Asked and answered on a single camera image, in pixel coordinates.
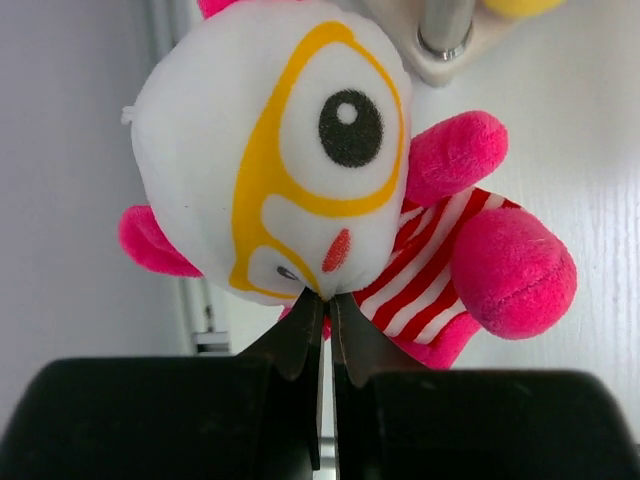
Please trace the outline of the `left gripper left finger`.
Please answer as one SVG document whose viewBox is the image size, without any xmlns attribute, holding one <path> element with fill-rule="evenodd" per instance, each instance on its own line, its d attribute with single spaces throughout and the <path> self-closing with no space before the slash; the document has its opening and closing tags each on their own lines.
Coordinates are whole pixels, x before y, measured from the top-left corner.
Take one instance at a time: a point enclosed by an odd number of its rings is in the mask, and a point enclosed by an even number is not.
<svg viewBox="0 0 640 480">
<path fill-rule="evenodd" d="M 5 479 L 310 479 L 324 302 L 302 294 L 235 356 L 69 358 L 27 386 Z"/>
</svg>

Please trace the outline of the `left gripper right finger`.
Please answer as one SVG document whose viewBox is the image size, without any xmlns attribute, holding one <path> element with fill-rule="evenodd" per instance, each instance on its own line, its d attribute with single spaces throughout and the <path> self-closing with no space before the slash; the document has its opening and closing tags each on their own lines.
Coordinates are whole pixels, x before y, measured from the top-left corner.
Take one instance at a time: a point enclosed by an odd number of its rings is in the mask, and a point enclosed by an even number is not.
<svg viewBox="0 0 640 480">
<path fill-rule="evenodd" d="M 568 370 L 434 370 L 329 302 L 341 479 L 635 479 L 614 397 Z"/>
</svg>

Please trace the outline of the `pink plush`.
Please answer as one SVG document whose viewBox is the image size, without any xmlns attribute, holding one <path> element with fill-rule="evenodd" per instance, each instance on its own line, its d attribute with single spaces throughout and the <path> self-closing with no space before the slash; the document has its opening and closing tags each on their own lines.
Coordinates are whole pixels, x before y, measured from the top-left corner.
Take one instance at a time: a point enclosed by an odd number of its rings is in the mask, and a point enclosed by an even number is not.
<svg viewBox="0 0 640 480">
<path fill-rule="evenodd" d="M 290 310 L 353 296 L 410 356 L 447 368 L 479 330 L 537 336 L 568 311 L 564 243 L 479 187 L 508 151 L 484 111 L 411 131 L 412 84 L 373 21 L 329 1 L 203 1 L 122 120 L 147 201 L 138 265 Z"/>
</svg>

